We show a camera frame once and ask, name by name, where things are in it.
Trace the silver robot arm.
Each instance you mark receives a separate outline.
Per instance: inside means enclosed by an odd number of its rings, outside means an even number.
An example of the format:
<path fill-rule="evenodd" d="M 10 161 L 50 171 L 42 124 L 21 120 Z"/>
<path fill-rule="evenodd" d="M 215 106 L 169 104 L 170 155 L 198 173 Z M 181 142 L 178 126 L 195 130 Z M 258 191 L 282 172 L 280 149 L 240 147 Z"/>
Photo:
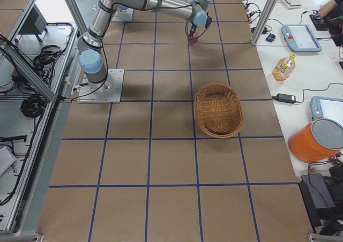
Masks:
<path fill-rule="evenodd" d="M 161 12 L 192 24 L 188 41 L 194 39 L 199 26 L 209 27 L 207 7 L 211 0 L 99 0 L 91 23 L 78 40 L 79 65 L 88 80 L 91 93 L 107 91 L 113 85 L 105 67 L 103 39 L 112 21 L 131 22 L 133 12 Z"/>

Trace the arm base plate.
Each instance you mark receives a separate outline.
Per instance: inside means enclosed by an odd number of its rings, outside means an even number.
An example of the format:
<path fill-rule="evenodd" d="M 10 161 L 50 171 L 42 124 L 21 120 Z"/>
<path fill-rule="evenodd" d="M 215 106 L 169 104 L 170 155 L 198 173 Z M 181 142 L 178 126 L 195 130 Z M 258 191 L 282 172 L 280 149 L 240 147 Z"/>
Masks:
<path fill-rule="evenodd" d="M 104 84 L 93 84 L 84 74 L 83 83 L 87 85 L 77 89 L 78 103 L 120 103 L 124 79 L 124 69 L 109 69 Z"/>
<path fill-rule="evenodd" d="M 132 22 L 133 9 L 117 9 L 114 13 L 111 21 L 112 22 Z"/>

